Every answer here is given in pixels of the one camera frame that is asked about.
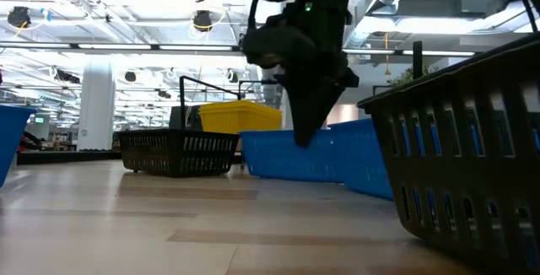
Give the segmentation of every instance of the ceiling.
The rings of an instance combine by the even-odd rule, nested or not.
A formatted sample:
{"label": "ceiling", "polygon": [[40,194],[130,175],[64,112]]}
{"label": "ceiling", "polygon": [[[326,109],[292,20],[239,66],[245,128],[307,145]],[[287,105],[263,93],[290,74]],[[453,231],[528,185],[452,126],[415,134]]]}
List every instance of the ceiling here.
{"label": "ceiling", "polygon": [[[425,31],[429,22],[425,17],[414,17],[424,19],[420,22],[424,23],[424,27],[415,29],[402,27],[407,23],[404,20],[412,22],[411,17],[360,16],[356,13],[360,10],[361,2],[349,2],[349,9],[355,14],[352,25],[346,27],[345,41],[348,42],[350,36],[365,32],[362,45],[352,48],[411,50],[413,42],[421,40],[424,49],[429,51],[477,52],[515,40],[528,31],[528,19],[522,5],[512,0],[488,0],[486,10],[492,12],[471,21],[475,23],[475,28],[447,31],[449,34],[445,31],[454,30],[455,24],[448,24],[443,30]],[[402,2],[403,8],[414,8],[405,6],[413,4],[414,0]],[[236,46],[240,34],[246,31],[250,4],[251,0],[0,0],[0,41],[25,44]],[[27,29],[20,30],[8,22],[8,14],[14,7],[30,9],[31,24]],[[282,8],[282,3],[260,1],[257,23],[263,24],[268,16],[280,13]],[[213,27],[209,32],[195,30],[193,17],[198,10],[211,13]],[[443,19],[456,20],[454,18],[437,17],[429,23],[441,25]],[[35,46],[3,50],[0,47],[0,51],[3,51],[0,54],[3,74],[0,99],[2,103],[30,104],[41,108],[56,115],[59,126],[69,126],[78,119],[81,87],[56,80],[52,76],[55,72],[52,67],[72,74],[83,82],[89,55],[106,52],[111,54],[115,63],[116,125],[158,126],[167,124],[170,106],[177,104],[178,78],[181,75],[232,90],[238,90],[238,84],[231,83],[227,73],[236,73],[239,80],[272,77],[270,72],[247,64],[238,52],[194,50],[195,47],[191,51],[171,52],[133,51],[129,48],[116,51],[58,51]],[[411,62],[410,57],[353,57],[357,57],[351,59],[353,61],[374,66],[386,61]],[[136,82],[126,81],[128,71],[137,74]],[[248,100],[279,106],[281,89],[278,86],[243,84],[242,87],[249,90],[246,91]],[[171,98],[160,97],[156,89],[167,91]],[[186,84],[186,94],[191,96],[192,103],[234,99],[230,95],[212,90],[202,92],[201,89],[202,85]]]}

